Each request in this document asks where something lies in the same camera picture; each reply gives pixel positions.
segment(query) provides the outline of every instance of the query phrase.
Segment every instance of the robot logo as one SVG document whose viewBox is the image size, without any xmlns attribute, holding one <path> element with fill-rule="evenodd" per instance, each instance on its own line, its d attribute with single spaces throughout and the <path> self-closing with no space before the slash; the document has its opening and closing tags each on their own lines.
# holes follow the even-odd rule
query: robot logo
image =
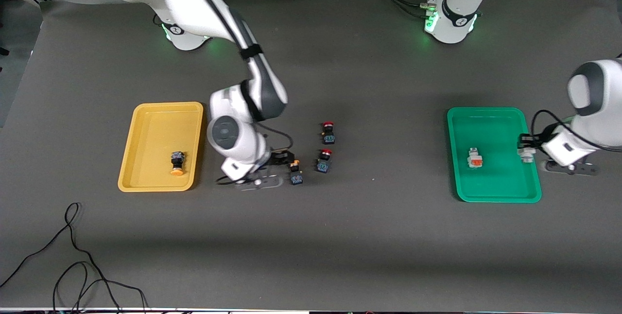
<svg viewBox="0 0 622 314">
<path fill-rule="evenodd" d="M 180 34 L 184 33 L 184 30 L 182 30 L 181 28 L 179 28 L 177 26 L 172 26 L 171 27 L 171 33 L 173 33 L 173 35 L 180 35 Z"/>
</svg>

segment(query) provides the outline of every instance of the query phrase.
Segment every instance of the yellow tray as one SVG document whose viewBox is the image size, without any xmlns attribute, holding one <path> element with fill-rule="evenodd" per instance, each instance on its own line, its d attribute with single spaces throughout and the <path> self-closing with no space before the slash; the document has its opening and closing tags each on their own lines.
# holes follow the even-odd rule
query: yellow tray
<svg viewBox="0 0 622 314">
<path fill-rule="evenodd" d="M 140 104 L 134 110 L 118 186 L 122 192 L 183 192 L 194 181 L 203 122 L 198 102 Z M 171 174 L 171 154 L 184 152 L 184 174 Z"/>
</svg>

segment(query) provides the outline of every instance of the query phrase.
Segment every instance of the green led light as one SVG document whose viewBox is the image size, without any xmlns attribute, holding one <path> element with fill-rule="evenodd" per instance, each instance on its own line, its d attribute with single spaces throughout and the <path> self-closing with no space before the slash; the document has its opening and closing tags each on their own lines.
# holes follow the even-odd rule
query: green led light
<svg viewBox="0 0 622 314">
<path fill-rule="evenodd" d="M 471 22 L 471 27 L 468 28 L 468 31 L 473 31 L 473 26 L 475 26 L 475 20 L 477 20 L 477 14 L 473 17 L 473 22 Z"/>
<path fill-rule="evenodd" d="M 438 12 L 434 12 L 433 15 L 431 15 L 431 17 L 428 18 L 428 22 L 426 22 L 426 31 L 428 32 L 432 32 L 434 31 L 434 28 L 436 27 L 436 22 L 438 21 Z"/>
<path fill-rule="evenodd" d="M 166 30 L 166 28 L 164 27 L 164 24 L 162 24 L 162 29 L 164 30 L 164 33 L 166 33 L 166 39 L 170 41 L 171 36 L 169 35 L 169 30 Z"/>
</svg>

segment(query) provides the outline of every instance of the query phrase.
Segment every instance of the green tray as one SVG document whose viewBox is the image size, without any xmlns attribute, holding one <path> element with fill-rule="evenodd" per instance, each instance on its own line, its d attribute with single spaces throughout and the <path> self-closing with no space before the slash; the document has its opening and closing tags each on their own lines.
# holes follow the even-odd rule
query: green tray
<svg viewBox="0 0 622 314">
<path fill-rule="evenodd" d="M 527 133 L 522 112 L 513 107 L 454 107 L 447 112 L 453 173 L 458 196 L 467 202 L 535 203 L 542 190 L 535 163 L 516 153 Z M 468 151 L 477 148 L 484 165 L 469 168 Z"/>
</svg>

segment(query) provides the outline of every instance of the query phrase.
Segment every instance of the gray tabletop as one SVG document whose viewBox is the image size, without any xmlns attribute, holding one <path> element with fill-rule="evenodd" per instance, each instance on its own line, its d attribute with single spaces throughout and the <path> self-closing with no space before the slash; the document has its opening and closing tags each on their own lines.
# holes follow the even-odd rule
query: gray tabletop
<svg viewBox="0 0 622 314">
<path fill-rule="evenodd" d="M 462 203 L 444 120 L 453 106 L 570 115 L 571 72 L 621 51 L 615 0 L 485 0 L 455 46 L 387 0 L 229 3 L 287 88 L 286 112 L 267 124 L 294 137 L 304 185 L 216 186 L 222 157 L 207 146 L 193 190 L 120 192 L 135 106 L 208 102 L 246 68 L 226 41 L 175 50 L 144 5 L 47 4 L 0 135 L 2 278 L 78 201 L 79 245 L 151 307 L 622 311 L 620 157 L 593 155 L 597 177 L 540 173 L 535 205 Z M 327 175 L 310 168 L 322 121 L 338 140 Z M 0 307 L 51 306 L 79 259 L 62 236 L 0 290 Z M 67 304 L 80 281 L 62 283 Z M 89 305 L 111 307 L 103 288 Z"/>
</svg>

